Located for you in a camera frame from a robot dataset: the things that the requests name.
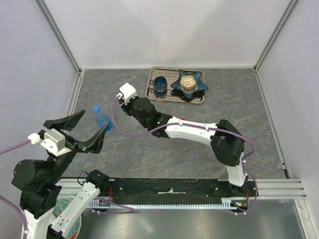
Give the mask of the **blue tinted plastic bottle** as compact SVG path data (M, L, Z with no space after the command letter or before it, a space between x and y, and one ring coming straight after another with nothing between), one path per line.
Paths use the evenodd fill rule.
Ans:
M113 125L108 115L102 109L98 114L94 113L94 115L99 128L107 126L107 133L110 133L113 128Z

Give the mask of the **blue bottle cap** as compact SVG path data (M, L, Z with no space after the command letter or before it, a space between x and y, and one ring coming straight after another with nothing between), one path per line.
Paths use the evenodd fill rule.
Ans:
M95 106L92 107L92 111L94 113L98 114L101 111L101 108L100 108L100 106L95 105Z

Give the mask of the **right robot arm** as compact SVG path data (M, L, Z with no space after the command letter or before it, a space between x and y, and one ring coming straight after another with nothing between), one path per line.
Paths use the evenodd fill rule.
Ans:
M246 191L246 173L243 169L244 137L227 120L219 123L197 123L158 112L147 98L138 96L125 99L117 94L115 100L123 112L134 117L155 137L180 138L199 142L212 148L216 159L225 165L228 173L228 190L234 196Z

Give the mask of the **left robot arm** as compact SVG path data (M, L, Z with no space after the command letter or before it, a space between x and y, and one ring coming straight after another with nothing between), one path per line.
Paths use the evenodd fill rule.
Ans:
M70 135L83 117L81 110L61 119L49 119L44 122L44 130L30 135L31 143L40 142L45 148L46 160L25 159L19 162L13 171L12 185L21 191L20 207L24 212L26 224L23 229L25 239L64 239L81 216L87 205L96 197L109 192L109 183L102 173L94 173L96 180L85 182L63 213L53 222L50 217L62 189L58 181L78 153L98 154L104 142L108 126L100 128L87 141L79 141Z

